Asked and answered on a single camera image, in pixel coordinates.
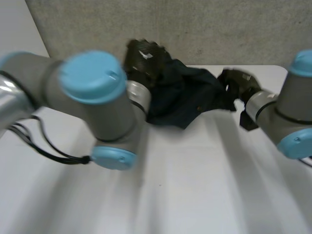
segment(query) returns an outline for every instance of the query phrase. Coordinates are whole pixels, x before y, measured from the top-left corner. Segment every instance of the black cable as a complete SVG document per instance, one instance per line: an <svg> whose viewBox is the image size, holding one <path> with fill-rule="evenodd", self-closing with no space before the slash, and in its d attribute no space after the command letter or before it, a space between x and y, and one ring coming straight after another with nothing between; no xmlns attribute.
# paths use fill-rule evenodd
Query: black cable
<svg viewBox="0 0 312 234"><path fill-rule="evenodd" d="M40 147L38 147L35 143L33 143L32 141L30 141L26 135L19 130L17 127L15 126L10 126L8 128L8 130L12 131L13 133L15 133L20 139L22 139L27 145L29 145L31 148L33 148L35 151L37 151L39 154L53 160L59 163L63 163L63 164L80 164L80 162L76 162L72 159L68 159L68 158L62 158L62 157L57 157L54 156L46 151L44 151L43 149L41 149Z"/></svg>
<svg viewBox="0 0 312 234"><path fill-rule="evenodd" d="M35 120L37 120L39 122L39 128L40 128L41 135L44 137L44 139L47 141L47 143L51 146L51 148L53 148L59 154L65 156L67 158L54 156L54 155L44 151L43 149L41 149L39 146L37 146L33 142L32 135L31 135L31 132L29 131L29 129L27 127L25 127L24 125L20 124L20 123L14 123L13 125L11 125L8 128L8 130L10 130L11 132L15 133L21 140L23 140L27 145L29 145L35 151L37 151L41 155L43 155L43 156L45 156L45 157L47 157L47 158L49 158L51 160L54 160L56 162L63 163L63 164L87 164L87 163L89 163L91 161L89 156L74 157L74 156L68 155L68 154L60 151L48 139L47 134L46 134L46 132L44 130L43 121L38 116L31 116L30 118L31 119L35 119ZM23 133L17 126L22 128L25 131L25 133Z"/></svg>
<svg viewBox="0 0 312 234"><path fill-rule="evenodd" d="M74 156L68 155L68 154L62 152L61 150L59 150L57 147L55 147L55 146L52 144L52 142L49 140L49 138L48 138L48 136L47 136L47 134L46 134L46 132L45 132L45 130L44 130L44 125L43 125L42 119L39 118L38 116L34 116L34 115L30 116L30 118L31 118L31 119L35 119L35 120L38 121L41 135L43 136L43 138L45 139L45 141L51 146L52 149L54 149L56 152L58 152L59 154L65 156L65 157L67 157L67 158L78 159L78 160L81 159L80 157L74 157Z"/></svg>
<svg viewBox="0 0 312 234"><path fill-rule="evenodd" d="M298 159L298 161L299 161L299 162L301 162L301 163L303 163L303 164L305 164L306 166L308 166L308 167L311 167L311 168L312 168L312 164L309 164L309 163L305 162L305 161L304 161L304 160L302 160L302 159Z"/></svg>
<svg viewBox="0 0 312 234"><path fill-rule="evenodd" d="M20 123L14 123L14 124L12 124L12 126L19 126L19 127L21 127L24 131L25 131L25 136L29 139L29 140L31 140L32 141L32 135L31 135L31 133L30 133L30 131L29 131L29 129L28 128L26 128L24 125L22 125L22 124L20 124Z"/></svg>

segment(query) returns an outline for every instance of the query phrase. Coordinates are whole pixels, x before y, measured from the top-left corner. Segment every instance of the gray concrete wall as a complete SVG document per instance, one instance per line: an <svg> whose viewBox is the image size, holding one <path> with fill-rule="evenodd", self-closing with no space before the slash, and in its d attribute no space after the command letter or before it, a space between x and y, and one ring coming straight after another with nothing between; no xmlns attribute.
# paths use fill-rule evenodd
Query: gray concrete wall
<svg viewBox="0 0 312 234"><path fill-rule="evenodd" d="M164 45L185 64L287 67L312 48L311 0L26 0L49 54Z"/></svg>

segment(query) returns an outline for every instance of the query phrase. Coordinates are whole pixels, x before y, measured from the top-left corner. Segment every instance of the white tabletop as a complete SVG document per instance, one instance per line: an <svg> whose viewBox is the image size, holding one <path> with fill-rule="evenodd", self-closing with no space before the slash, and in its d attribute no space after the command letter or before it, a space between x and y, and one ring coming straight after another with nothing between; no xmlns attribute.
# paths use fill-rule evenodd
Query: white tabletop
<svg viewBox="0 0 312 234"><path fill-rule="evenodd" d="M277 66L239 67L274 92L286 75ZM138 163L125 172L61 165L6 133L1 233L310 234L312 170L286 159L261 130L241 129L237 107L203 113L185 131L147 126ZM94 139L81 120L49 109L39 115L59 148L90 152Z"/></svg>

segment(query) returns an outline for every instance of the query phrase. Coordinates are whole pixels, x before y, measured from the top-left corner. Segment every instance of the dark blue cloth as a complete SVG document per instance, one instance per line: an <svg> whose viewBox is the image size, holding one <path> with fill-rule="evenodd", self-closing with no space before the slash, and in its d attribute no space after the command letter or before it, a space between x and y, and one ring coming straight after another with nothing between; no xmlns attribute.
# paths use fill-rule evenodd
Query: dark blue cloth
<svg viewBox="0 0 312 234"><path fill-rule="evenodd" d="M168 53L151 94L147 122L155 125L185 129L202 112L236 111L234 100L209 71L187 67Z"/></svg>

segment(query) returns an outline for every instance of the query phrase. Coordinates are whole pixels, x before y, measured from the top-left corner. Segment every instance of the blue end cap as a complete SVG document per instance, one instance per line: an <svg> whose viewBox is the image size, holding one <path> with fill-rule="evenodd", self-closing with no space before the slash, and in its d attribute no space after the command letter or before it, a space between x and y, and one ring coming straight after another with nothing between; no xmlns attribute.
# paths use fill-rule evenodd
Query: blue end cap
<svg viewBox="0 0 312 234"><path fill-rule="evenodd" d="M102 51L71 57L60 68L59 83L71 99L84 104L104 104L126 90L127 77L119 61Z"/></svg>
<svg viewBox="0 0 312 234"><path fill-rule="evenodd" d="M312 77L312 50L299 52L289 70L297 76Z"/></svg>
<svg viewBox="0 0 312 234"><path fill-rule="evenodd" d="M292 159L312 156L312 128L289 134L280 141L277 148Z"/></svg>
<svg viewBox="0 0 312 234"><path fill-rule="evenodd" d="M121 171L130 169L136 157L136 154L130 151L107 146L96 146L91 154L92 161L97 165Z"/></svg>
<svg viewBox="0 0 312 234"><path fill-rule="evenodd" d="M16 52L9 53L0 58L0 67L2 67L10 58L14 57L15 55L20 55L20 54L31 54L31 53L25 52L25 51L16 51Z"/></svg>

